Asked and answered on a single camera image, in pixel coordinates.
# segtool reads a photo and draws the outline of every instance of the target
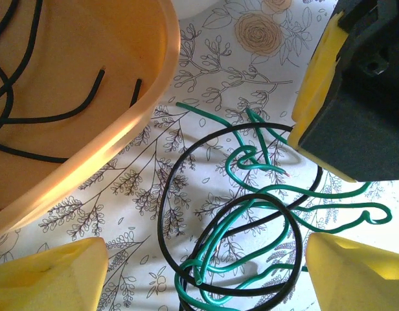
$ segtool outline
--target green wire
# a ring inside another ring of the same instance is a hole
[[[202,111],[200,109],[197,109],[195,107],[189,106],[184,103],[178,102],[176,104],[178,107],[185,108],[189,111],[192,111],[194,113],[197,113],[198,115],[201,115],[203,117],[212,119],[216,122],[219,122],[220,124],[230,128],[231,124],[224,120],[223,118],[220,118],[216,115],[213,115],[211,113],[207,113],[205,111]],[[264,119],[262,119],[257,113],[255,113],[253,110],[246,108],[245,112],[247,113],[247,116],[249,117],[251,122],[265,122]],[[273,129],[271,128],[266,128],[266,130],[274,136],[276,139],[281,141],[284,144],[287,144],[287,140],[285,140],[281,135],[276,133]],[[262,149],[262,153],[264,156],[264,161],[266,164],[259,163],[256,159],[255,156],[257,155],[257,147],[251,146],[251,145],[246,145],[244,144],[240,134],[238,132],[233,132],[235,137],[237,138],[238,144],[240,147],[238,147],[236,150],[234,150],[228,157],[225,162],[225,171],[227,174],[230,176],[231,179],[233,179],[239,186],[243,187],[244,189],[254,192],[254,193],[265,193],[270,196],[273,196],[272,194],[269,194],[269,191],[273,190],[286,190],[286,191],[292,191],[296,192],[299,194],[305,194],[307,196],[311,196],[314,198],[320,198],[320,199],[332,199],[332,200],[339,200],[339,199],[344,199],[344,198],[352,198],[355,196],[359,196],[360,194],[364,193],[371,183],[364,183],[360,188],[350,191],[350,192],[343,192],[343,193],[320,193],[320,192],[315,192],[315,191],[310,191],[306,189],[302,189],[299,187],[294,187],[290,185],[268,185],[266,187],[263,187],[261,189],[252,187],[246,183],[244,183],[239,177],[236,176],[236,174],[231,170],[231,165],[233,161],[236,159],[237,156],[239,156],[241,153],[244,153],[241,157],[238,158],[236,165],[239,169],[242,170],[253,170],[253,169],[260,169],[265,172],[268,170],[273,170],[275,172],[278,172],[280,174],[285,174],[286,171],[276,167],[271,164],[270,157],[268,154],[268,148],[266,145],[266,142],[264,140],[264,137],[260,131],[260,129],[256,129],[256,134],[258,137],[258,141],[260,143],[260,147]],[[296,211],[304,212],[304,213],[310,213],[312,211],[316,211],[319,209],[361,209],[361,208],[377,208],[382,210],[385,213],[385,218],[379,219],[379,220],[373,220],[371,219],[371,214],[368,211],[362,211],[361,216],[354,220],[353,222],[349,222],[347,224],[341,225],[335,229],[320,229],[312,224],[309,224],[302,218],[300,218],[298,215],[295,214]],[[251,208],[259,208],[259,209],[270,209],[270,210],[276,210],[277,208],[270,202],[256,202],[256,199],[254,200],[249,200],[248,202],[244,202],[242,204],[239,204],[238,208],[235,210],[231,211],[228,216],[226,216],[220,223],[218,223],[213,230],[211,231],[210,235],[204,242],[203,247],[201,250],[198,252],[198,255],[196,256],[195,259],[188,259],[184,263],[182,263],[181,268],[185,269],[187,267],[192,266],[193,267],[193,272],[194,272],[194,278],[196,281],[197,285],[202,284],[205,282],[205,274],[207,271],[211,273],[227,273],[232,271],[233,269],[238,268],[239,266],[245,264],[246,262],[249,262],[250,260],[253,260],[257,258],[258,256],[261,256],[269,251],[271,251],[273,248],[278,246],[286,237],[290,228],[289,221],[285,220],[285,225],[283,228],[282,233],[274,240],[272,243],[268,244],[267,246],[258,249],[246,256],[244,256],[241,259],[238,259],[236,262],[232,264],[228,264],[227,266],[224,267],[216,267],[210,265],[210,261],[212,256],[214,255],[214,252],[217,248],[217,245],[221,242],[222,236],[228,231],[228,229],[232,226],[233,223],[243,215],[244,212],[246,212],[248,209]],[[390,208],[383,204],[379,203],[350,203],[350,204],[345,204],[345,203],[332,203],[328,205],[314,205],[312,207],[306,208],[306,207],[296,207],[292,211],[292,215],[296,221],[303,225],[304,227],[308,228],[309,230],[313,232],[324,232],[324,233],[340,233],[344,230],[356,227],[357,225],[367,222],[368,224],[371,225],[382,225],[390,222],[393,219],[393,216],[391,214]],[[249,285],[253,284],[254,282],[257,282],[259,280],[262,280],[263,278],[267,277],[272,271],[276,269],[293,269],[292,264],[272,264],[270,267],[265,269],[262,273],[259,273],[258,275],[255,275],[248,280],[242,282],[239,284],[236,289],[244,289],[248,287]],[[302,271],[307,272],[307,267],[302,267]],[[238,309],[234,308],[226,308],[222,307],[224,303],[228,302],[230,299],[233,297],[231,296],[225,296],[220,299],[213,299],[208,292],[204,290],[200,290],[201,296],[204,299],[206,303],[202,303],[200,301],[195,300],[191,296],[189,296],[184,290],[181,285],[181,282],[179,281],[179,275],[175,275],[175,286],[176,290],[178,292],[178,295],[182,300],[186,301],[188,304],[195,306],[196,308],[200,308],[202,310],[206,311],[239,311]]]

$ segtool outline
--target rose illustration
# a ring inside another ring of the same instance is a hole
[[[262,56],[275,55],[282,45],[282,31],[271,16],[248,13],[235,25],[238,42],[249,52]]]
[[[283,12],[289,8],[291,0],[263,0],[262,11],[267,15],[273,15]]]

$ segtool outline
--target orange plastic bowl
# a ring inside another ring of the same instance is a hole
[[[9,4],[0,1],[0,20]],[[0,38],[0,66],[8,76],[25,52],[34,6],[35,1],[21,1]],[[1,128],[1,144],[69,160],[57,165],[0,152],[0,235],[46,213],[146,126],[171,83],[178,55],[179,26],[170,0],[44,1],[34,53],[14,85],[11,117],[72,110],[86,98],[100,68],[106,73],[79,115]],[[139,101],[129,108],[138,78]],[[0,114],[5,100],[0,99]]]

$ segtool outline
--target orange container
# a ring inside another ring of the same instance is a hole
[[[0,20],[9,4],[0,0]],[[35,1],[21,0],[0,37],[0,66],[8,76],[24,55],[34,7]],[[179,26],[170,0],[44,0],[32,58],[13,86],[10,117],[72,110],[87,97],[100,68],[106,73],[79,115],[1,128],[1,144],[69,160],[57,165],[0,152],[0,235],[40,217],[146,126],[178,55]],[[129,108],[138,78],[141,94]]]

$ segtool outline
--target floral tablecloth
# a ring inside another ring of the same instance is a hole
[[[109,251],[109,268],[99,310],[158,310],[178,308],[174,272],[166,264],[156,237],[159,201],[166,177],[176,159],[193,142],[222,128],[214,121],[175,107],[177,101],[215,113],[232,124],[247,122],[246,108],[265,120],[292,125],[290,113],[304,72],[333,11],[334,0],[225,0],[190,20],[181,21],[181,56],[174,82],[149,125],[114,159],[46,215],[23,229],[0,238],[0,264],[81,238],[101,236]],[[249,144],[257,144],[253,131],[243,131]],[[165,231],[168,247],[183,262],[196,239],[216,212],[232,198],[245,193],[225,174],[224,163],[236,148],[233,135],[213,139],[184,162],[173,183]],[[276,172],[237,172],[248,184],[287,183],[309,187],[316,166],[278,141],[269,145],[271,160],[290,178]],[[331,173],[319,190],[336,193],[359,185],[342,182]],[[292,202],[294,193],[279,191]],[[362,224],[341,235],[399,253],[399,181],[373,183],[354,202],[387,204],[394,214],[382,226]],[[330,203],[311,199],[304,206]],[[358,212],[317,211],[305,220],[332,228],[354,220]],[[241,222],[264,215],[249,211]],[[261,225],[224,240],[212,261],[227,264],[272,241],[282,220]],[[304,243],[307,230],[302,229]],[[293,237],[271,253],[208,282],[232,286],[263,271],[274,262],[293,262]],[[275,271],[257,286],[288,277]],[[200,297],[197,291],[193,295]],[[235,298],[227,306],[247,310],[269,297]],[[318,310],[308,274],[276,310]]]

